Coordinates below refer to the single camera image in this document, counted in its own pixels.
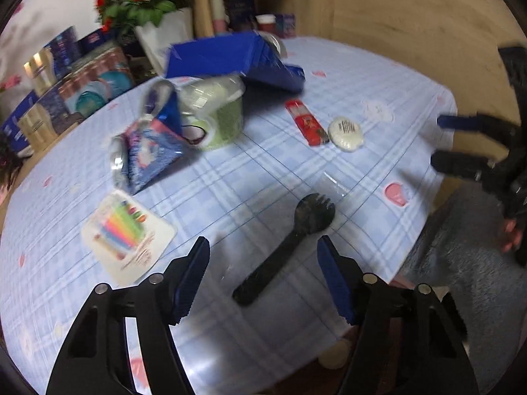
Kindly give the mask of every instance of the person's hand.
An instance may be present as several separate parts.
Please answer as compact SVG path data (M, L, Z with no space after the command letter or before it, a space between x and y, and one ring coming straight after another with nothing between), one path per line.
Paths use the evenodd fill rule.
M509 252L513 247L518 248L522 242L523 232L516 227L516 220L505 220L503 225L505 241L501 250Z

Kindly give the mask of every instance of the gray fabric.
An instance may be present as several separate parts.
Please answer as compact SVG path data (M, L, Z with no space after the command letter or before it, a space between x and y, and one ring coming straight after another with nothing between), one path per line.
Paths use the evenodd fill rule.
M414 284L450 288L482 394L514 359L527 310L527 272L501 253L502 226L499 202L464 184L430 216L400 271Z

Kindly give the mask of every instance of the table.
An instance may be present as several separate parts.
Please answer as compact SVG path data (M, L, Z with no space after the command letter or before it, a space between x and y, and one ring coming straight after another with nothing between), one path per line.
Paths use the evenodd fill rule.
M234 144L189 154L135 198L178 228L149 273L187 255L199 235L211 261L189 316L172 335L199 395L255 393L331 346L348 328L316 259L320 235L251 307L233 289L292 228L299 199L329 175L343 197L328 234L342 255L389 281L417 239L442 177L430 153L452 135L436 125L455 113L452 94L386 58L317 38L286 41L288 63L306 72L302 100L323 126L338 115L360 123L354 153L306 145L281 92L252 90ZM188 79L176 79L181 84ZM55 146L15 191L0 245L0 316L14 362L40 394L85 299L109 276L80 229L112 190L107 146L138 114L148 84L119 97ZM149 393L135 322L128 344L138 390Z

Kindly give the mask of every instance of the spoon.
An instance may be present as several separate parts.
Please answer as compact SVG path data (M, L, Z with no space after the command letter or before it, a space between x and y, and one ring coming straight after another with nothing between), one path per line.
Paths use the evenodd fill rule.
M335 204L318 193L303 198L294 211L294 227L284 241L233 292L240 306L249 306L292 257L295 248L310 234L329 227L335 218Z

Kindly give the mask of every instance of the flower pot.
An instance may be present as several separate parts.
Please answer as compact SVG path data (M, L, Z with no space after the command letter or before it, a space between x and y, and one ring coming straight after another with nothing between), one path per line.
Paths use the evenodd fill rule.
M135 28L144 52L152 63L155 72L164 76L167 68L168 50L172 44L183 43L194 38L192 30L192 9L186 7L175 12L166 13L159 27L148 22L143 27Z

